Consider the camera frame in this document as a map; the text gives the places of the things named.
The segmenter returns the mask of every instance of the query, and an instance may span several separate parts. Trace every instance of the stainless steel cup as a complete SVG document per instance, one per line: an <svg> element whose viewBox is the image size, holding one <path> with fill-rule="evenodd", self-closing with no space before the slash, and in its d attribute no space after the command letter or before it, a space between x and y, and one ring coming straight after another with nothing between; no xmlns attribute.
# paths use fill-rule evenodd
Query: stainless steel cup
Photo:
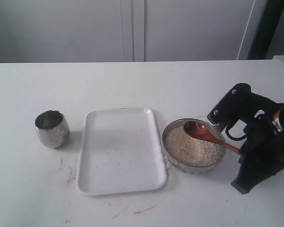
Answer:
<svg viewBox="0 0 284 227"><path fill-rule="evenodd" d="M70 127L57 110L48 110L37 116L35 128L41 143L49 148L60 147L70 137Z"/></svg>

